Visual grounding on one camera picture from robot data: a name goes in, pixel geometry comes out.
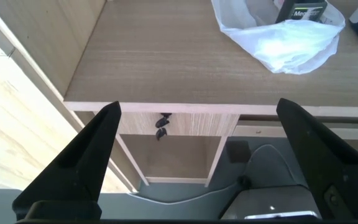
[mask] white cable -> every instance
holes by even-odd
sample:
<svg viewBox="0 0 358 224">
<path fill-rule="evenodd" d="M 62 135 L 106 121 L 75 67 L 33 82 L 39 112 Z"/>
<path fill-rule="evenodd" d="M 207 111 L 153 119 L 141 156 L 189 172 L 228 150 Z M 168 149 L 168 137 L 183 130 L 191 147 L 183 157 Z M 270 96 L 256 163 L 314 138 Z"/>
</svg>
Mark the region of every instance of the white cable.
<svg viewBox="0 0 358 224">
<path fill-rule="evenodd" d="M 274 149 L 278 152 L 278 154 L 280 155 L 280 157 L 283 159 L 283 161 L 284 161 L 284 163 L 285 163 L 285 165 L 286 165 L 286 167 L 287 167 L 287 169 L 288 169 L 288 171 L 289 171 L 289 173 L 290 173 L 290 175 L 291 175 L 293 181 L 295 181 L 294 175 L 293 175 L 293 173 L 292 173 L 292 171 L 291 171 L 291 169 L 290 169 L 290 166 L 288 165 L 287 161 L 284 159 L 284 157 L 283 157 L 283 155 L 281 154 L 281 152 L 280 152 L 276 147 L 274 147 L 274 146 L 271 145 L 271 144 L 264 144 L 264 145 L 258 147 L 258 148 L 252 153 L 252 155 L 251 155 L 251 157 L 249 158 L 249 161 L 248 161 L 248 163 L 247 163 L 247 165 L 246 165 L 246 168 L 245 168 L 244 172 L 247 170 L 249 164 L 252 162 L 252 158 L 254 157 L 254 155 L 256 154 L 256 152 L 259 151 L 259 149 L 262 149 L 262 148 L 265 147 L 265 146 L 270 146 L 270 147 L 274 148 Z M 159 201 L 156 201 L 156 200 L 152 200 L 152 199 L 149 199 L 149 198 L 141 197 L 141 196 L 134 195 L 134 194 L 131 194 L 131 193 L 127 193 L 127 194 L 130 195 L 131 197 L 134 197 L 134 198 L 138 198 L 138 199 L 141 199 L 141 200 L 145 200 L 145 201 L 148 201 L 148 202 L 153 202 L 153 203 L 157 203 L 157 204 L 161 204 L 161 205 L 177 205 L 177 204 L 181 204 L 181 203 L 185 203 L 185 202 L 190 202 L 190 201 L 193 201 L 193 200 L 197 200 L 197 199 L 199 199 L 199 198 L 205 197 L 205 196 L 210 195 L 210 194 L 215 194 L 215 193 L 218 193 L 218 192 L 227 190 L 227 189 L 229 189 L 229 188 L 235 186 L 236 184 L 237 184 L 237 181 L 235 181 L 233 184 L 231 184 L 231 185 L 229 185 L 229 186 L 227 186 L 227 187 L 225 187 L 225 188 L 223 188 L 223 189 L 214 190 L 214 191 L 211 191 L 211 192 L 202 194 L 202 195 L 200 195 L 200 196 L 193 197 L 193 198 L 189 198 L 189 199 L 182 200 L 182 201 L 179 201 L 179 202 L 159 202 Z"/>
</svg>

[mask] desk surface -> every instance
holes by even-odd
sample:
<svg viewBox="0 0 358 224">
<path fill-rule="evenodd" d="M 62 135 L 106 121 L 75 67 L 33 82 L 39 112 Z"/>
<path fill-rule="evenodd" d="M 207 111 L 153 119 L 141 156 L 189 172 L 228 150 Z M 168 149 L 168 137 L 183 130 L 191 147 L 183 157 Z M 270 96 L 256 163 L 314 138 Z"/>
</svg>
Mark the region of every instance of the desk surface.
<svg viewBox="0 0 358 224">
<path fill-rule="evenodd" d="M 331 2 L 346 18 L 358 6 Z M 189 112 L 211 112 L 223 105 L 219 113 L 244 105 L 236 113 L 274 114 L 281 97 L 315 115 L 358 116 L 358 37 L 349 26 L 321 68 L 274 74 L 219 31 L 210 1 L 117 0 L 106 3 L 65 103 L 78 111 L 116 100 L 123 111 L 183 112 L 198 105 Z"/>
</svg>

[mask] black device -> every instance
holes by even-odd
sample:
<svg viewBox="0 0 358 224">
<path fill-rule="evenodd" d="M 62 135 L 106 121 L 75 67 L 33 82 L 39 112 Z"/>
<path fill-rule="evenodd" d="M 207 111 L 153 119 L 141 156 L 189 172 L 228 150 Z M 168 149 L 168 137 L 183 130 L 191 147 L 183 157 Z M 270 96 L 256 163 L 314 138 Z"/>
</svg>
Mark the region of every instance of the black device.
<svg viewBox="0 0 358 224">
<path fill-rule="evenodd" d="M 332 223 L 332 219 L 358 223 L 358 152 L 292 101 L 281 99 L 277 114 L 323 218 L 291 220 L 290 223 Z M 201 223 L 100 220 L 97 201 L 120 117 L 119 103 L 115 102 L 105 106 L 86 125 L 15 199 L 12 206 L 17 223 Z"/>
<path fill-rule="evenodd" d="M 327 8 L 325 0 L 285 0 L 276 23 L 287 19 L 319 21 Z"/>
</svg>

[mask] drawer front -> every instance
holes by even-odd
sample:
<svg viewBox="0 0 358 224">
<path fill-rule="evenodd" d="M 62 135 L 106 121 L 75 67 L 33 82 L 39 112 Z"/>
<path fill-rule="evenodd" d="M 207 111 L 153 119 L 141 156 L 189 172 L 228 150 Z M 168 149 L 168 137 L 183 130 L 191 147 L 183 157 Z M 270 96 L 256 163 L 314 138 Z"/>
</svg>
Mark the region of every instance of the drawer front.
<svg viewBox="0 0 358 224">
<path fill-rule="evenodd" d="M 358 140 L 358 124 L 324 123 L 332 132 L 344 140 Z M 239 121 L 232 136 L 286 138 L 278 121 Z"/>
<path fill-rule="evenodd" d="M 122 113 L 118 133 L 154 135 L 161 118 L 160 113 Z M 236 114 L 173 113 L 164 128 L 174 136 L 230 136 L 238 119 Z"/>
</svg>

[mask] white plastic bag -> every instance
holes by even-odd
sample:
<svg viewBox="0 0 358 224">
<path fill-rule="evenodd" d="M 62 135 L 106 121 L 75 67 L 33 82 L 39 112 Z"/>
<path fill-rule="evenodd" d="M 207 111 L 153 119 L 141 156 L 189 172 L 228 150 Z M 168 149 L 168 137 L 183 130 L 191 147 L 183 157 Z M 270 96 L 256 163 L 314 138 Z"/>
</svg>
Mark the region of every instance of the white plastic bag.
<svg viewBox="0 0 358 224">
<path fill-rule="evenodd" d="M 212 0 L 221 32 L 273 73 L 311 72 L 336 53 L 345 18 L 333 5 L 321 22 L 287 20 L 274 24 L 279 8 L 272 0 Z"/>
</svg>

